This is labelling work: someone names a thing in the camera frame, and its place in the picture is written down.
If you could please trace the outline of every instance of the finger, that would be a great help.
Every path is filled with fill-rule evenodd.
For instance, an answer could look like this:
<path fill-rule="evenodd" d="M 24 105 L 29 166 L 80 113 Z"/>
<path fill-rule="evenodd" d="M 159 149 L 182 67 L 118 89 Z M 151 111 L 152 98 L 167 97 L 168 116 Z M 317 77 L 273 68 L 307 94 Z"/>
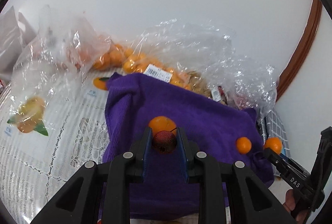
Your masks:
<path fill-rule="evenodd" d="M 291 210 L 287 207 L 286 203 L 283 204 L 283 207 L 286 209 L 286 211 L 287 211 L 288 213 L 291 212 Z"/>
<path fill-rule="evenodd" d="M 296 204 L 295 204 L 293 189 L 287 190 L 285 204 L 291 211 L 293 211 L 295 209 Z"/>
<path fill-rule="evenodd" d="M 304 210 L 304 211 L 301 211 L 300 213 L 298 213 L 298 215 L 295 218 L 297 224 L 303 224 L 303 221 L 308 213 L 309 213 L 309 210 Z"/>

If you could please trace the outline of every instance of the clear plastic bag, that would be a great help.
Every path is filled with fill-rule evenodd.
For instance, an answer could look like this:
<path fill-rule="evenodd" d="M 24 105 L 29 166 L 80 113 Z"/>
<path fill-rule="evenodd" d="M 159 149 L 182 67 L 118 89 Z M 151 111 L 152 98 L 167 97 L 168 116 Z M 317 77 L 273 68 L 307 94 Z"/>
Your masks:
<path fill-rule="evenodd" d="M 134 40 L 124 57 L 127 73 L 145 72 L 150 64 L 172 73 L 170 83 L 238 109 L 267 114 L 275 104 L 278 75 L 246 56 L 236 55 L 230 35 L 212 26 L 172 20 L 151 27 Z"/>
<path fill-rule="evenodd" d="M 125 50 L 125 48 L 119 44 L 111 44 L 110 49 L 94 62 L 93 68 L 98 71 L 105 71 L 112 67 L 121 67 L 126 54 L 129 53 L 129 50 L 129 48 Z"/>
<path fill-rule="evenodd" d="M 0 14 L 0 79 L 9 82 L 14 64 L 22 53 L 25 43 L 17 24 L 14 7 Z"/>
<path fill-rule="evenodd" d="M 23 133 L 35 130 L 48 136 L 53 123 L 43 115 L 49 102 L 54 95 L 59 96 L 57 102 L 75 99 L 93 62 L 110 49 L 110 43 L 84 17 L 44 7 L 36 38 L 14 66 L 8 123 Z M 48 118 L 58 112 L 49 111 Z"/>

